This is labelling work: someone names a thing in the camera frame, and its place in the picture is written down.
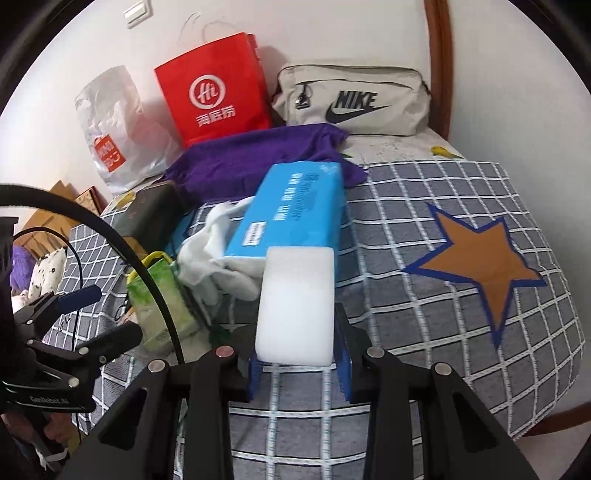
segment beige waist bag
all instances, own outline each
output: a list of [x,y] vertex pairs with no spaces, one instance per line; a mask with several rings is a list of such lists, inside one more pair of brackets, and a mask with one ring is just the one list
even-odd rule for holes
[[316,60],[279,72],[273,108],[287,125],[327,122],[352,134],[414,135],[427,124],[430,96],[413,69]]

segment purple cloth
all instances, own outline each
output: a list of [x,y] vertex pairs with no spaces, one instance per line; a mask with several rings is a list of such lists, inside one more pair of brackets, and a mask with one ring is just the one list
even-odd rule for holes
[[13,245],[10,287],[18,292],[29,288],[34,268],[35,258],[31,255],[29,250],[20,245]]
[[337,147],[348,133],[329,124],[256,130],[197,143],[164,173],[193,204],[239,200],[256,193],[275,163],[299,160],[340,163],[346,187],[362,183],[364,170],[346,161]]

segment blue box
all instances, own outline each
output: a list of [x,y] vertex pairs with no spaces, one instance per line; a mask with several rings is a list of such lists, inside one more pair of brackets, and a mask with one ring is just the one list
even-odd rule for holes
[[[225,261],[232,268],[236,262],[229,257],[264,259],[269,247],[331,247],[336,270],[344,205],[338,163],[298,161],[273,165],[234,233]],[[258,265],[256,270],[262,275],[264,262]]]

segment white towel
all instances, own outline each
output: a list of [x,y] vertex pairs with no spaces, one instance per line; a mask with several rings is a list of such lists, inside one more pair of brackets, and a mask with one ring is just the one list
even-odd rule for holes
[[235,205],[231,202],[216,205],[207,214],[205,226],[181,244],[177,256],[178,279],[206,305],[220,302],[219,290],[246,301],[256,300],[261,293],[260,279],[231,270],[223,256],[230,217],[244,212],[252,199],[248,197]]

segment white plastic bag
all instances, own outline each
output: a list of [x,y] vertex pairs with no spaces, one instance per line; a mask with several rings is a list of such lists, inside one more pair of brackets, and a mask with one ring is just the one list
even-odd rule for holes
[[124,66],[101,73],[74,105],[95,167],[113,194],[161,174],[181,154],[170,134],[144,113]]

